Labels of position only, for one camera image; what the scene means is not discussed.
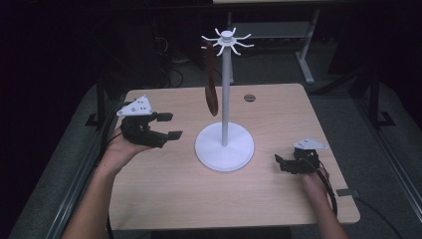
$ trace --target white mug tree stand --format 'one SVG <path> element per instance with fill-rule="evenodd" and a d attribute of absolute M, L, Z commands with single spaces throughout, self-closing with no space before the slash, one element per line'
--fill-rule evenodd
<path fill-rule="evenodd" d="M 232 50 L 236 55 L 241 55 L 234 45 L 246 48 L 254 45 L 239 43 L 237 40 L 245 40 L 251 34 L 243 38 L 234 38 L 236 28 L 233 32 L 223 31 L 221 34 L 217 29 L 215 31 L 220 38 L 208 39 L 204 36 L 202 38 L 209 42 L 216 42 L 213 47 L 221 46 L 217 56 L 223 55 L 222 121 L 212 123 L 202 129 L 195 141 L 195 151 L 199 160 L 207 167 L 216 171 L 229 172 L 245 166 L 252 159 L 255 149 L 251 134 L 242 126 L 229 122 L 230 83 L 233 81 Z"/>

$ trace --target human arm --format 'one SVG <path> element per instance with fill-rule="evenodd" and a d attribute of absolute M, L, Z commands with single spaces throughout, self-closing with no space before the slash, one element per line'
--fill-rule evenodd
<path fill-rule="evenodd" d="M 62 238 L 105 238 L 108 207 L 116 175 L 138 153 L 150 149 L 136 145 L 120 135 L 120 128 L 105 151 L 78 209 Z"/>
<path fill-rule="evenodd" d="M 319 171 L 325 178 L 328 178 L 328 173 L 320 168 Z M 303 174 L 302 182 L 305 193 L 307 194 L 311 206 L 314 209 L 317 219 L 317 225 L 321 239 L 348 238 L 341 224 L 338 222 L 329 205 L 325 186 L 318 177 L 317 173 Z"/>

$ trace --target round white base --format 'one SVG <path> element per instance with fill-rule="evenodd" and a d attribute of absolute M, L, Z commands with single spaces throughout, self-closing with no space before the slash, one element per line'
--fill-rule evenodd
<path fill-rule="evenodd" d="M 222 124 L 215 122 L 198 134 L 195 150 L 199 160 L 217 171 L 234 171 L 248 163 L 254 154 L 254 140 L 242 126 L 229 122 L 227 146 L 222 143 Z"/>

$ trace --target gray carpet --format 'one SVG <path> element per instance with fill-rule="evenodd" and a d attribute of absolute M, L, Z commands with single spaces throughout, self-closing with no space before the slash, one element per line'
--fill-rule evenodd
<path fill-rule="evenodd" d="M 307 91 L 313 91 L 337 77 L 326 73 L 335 43 L 312 44 L 308 55 L 316 79 L 312 86 L 305 83 L 297 63 L 295 50 L 298 46 L 298 42 L 276 41 L 265 48 L 257 46 L 248 51 L 239 49 L 243 56 L 233 58 L 235 85 L 301 83 Z M 187 62 L 177 64 L 175 69 L 183 75 L 180 87 L 205 86 L 206 72 L 197 66 Z M 219 60 L 216 69 L 221 71 Z M 170 75 L 173 86 L 181 82 L 178 73 L 172 72 Z M 344 178 L 349 188 L 358 190 L 365 201 L 378 208 L 404 238 L 420 238 L 422 223 L 397 180 L 379 142 L 379 134 L 389 142 L 415 186 L 422 188 L 422 132 L 395 94 L 385 86 L 381 87 L 380 109 L 389 112 L 397 126 L 374 130 L 365 115 L 366 98 L 358 101 L 347 95 L 350 84 L 344 84 L 325 96 L 310 97 Z M 94 128 L 85 126 L 88 116 L 96 111 L 95 95 L 95 88 L 92 88 L 82 100 L 11 238 L 53 238 L 52 235 L 60 235 L 60 228 L 56 228 L 59 234 L 51 233 L 51 225 L 60 218 L 66 218 L 63 215 L 56 218 L 57 212 L 68 206 L 63 205 L 63 200 L 75 180 L 81 160 L 86 155 L 95 155 L 89 148 L 100 137 Z M 115 105 L 108 104 L 109 112 Z M 350 238 L 396 238 L 392 230 L 371 210 L 359 202 L 356 204 L 361 213 L 360 221 L 344 225 Z M 315 225 L 293 227 L 292 233 L 295 239 L 318 238 Z M 147 232 L 141 231 L 115 231 L 114 236 L 149 238 Z"/>

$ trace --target wooden table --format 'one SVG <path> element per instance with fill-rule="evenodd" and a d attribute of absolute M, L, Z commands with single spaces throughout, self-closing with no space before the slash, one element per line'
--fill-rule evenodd
<path fill-rule="evenodd" d="M 229 120 L 249 131 L 255 142 L 251 161 L 238 171 L 217 172 L 196 156 L 194 143 L 207 125 L 221 121 L 208 111 L 203 88 L 142 90 L 154 111 L 173 113 L 169 122 L 152 122 L 161 132 L 183 130 L 169 141 L 136 156 L 117 176 L 110 205 L 113 229 L 186 229 L 280 226 L 316 223 L 298 175 L 281 172 L 274 154 L 293 159 L 293 143 L 306 136 L 329 143 L 306 92 L 298 84 L 231 87 Z M 217 88 L 221 106 L 221 88 Z M 244 96 L 253 94 L 248 103 Z M 334 191 L 347 188 L 330 149 L 319 150 Z M 337 198 L 342 223 L 359 220 L 350 196 Z"/>

